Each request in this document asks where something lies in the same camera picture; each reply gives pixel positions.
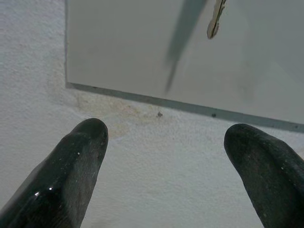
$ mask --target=wall stain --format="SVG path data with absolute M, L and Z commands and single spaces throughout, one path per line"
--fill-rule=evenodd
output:
M 144 126 L 148 124 L 169 124 L 172 116 L 155 118 L 160 111 L 159 106 L 144 104 L 130 100 L 91 93 L 66 85 L 64 75 L 64 50 L 54 49 L 46 56 L 45 67 L 48 77 L 44 85 L 50 102 L 71 108 L 76 114 L 96 117 L 103 120 L 109 129 L 109 137 L 112 139 L 127 135 L 132 126 Z
M 157 117 L 161 118 L 163 116 L 163 114 L 161 112 L 157 113 Z

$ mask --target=white panel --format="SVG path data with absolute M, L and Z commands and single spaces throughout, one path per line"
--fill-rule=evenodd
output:
M 214 4 L 68 1 L 68 82 L 304 124 L 303 1 Z

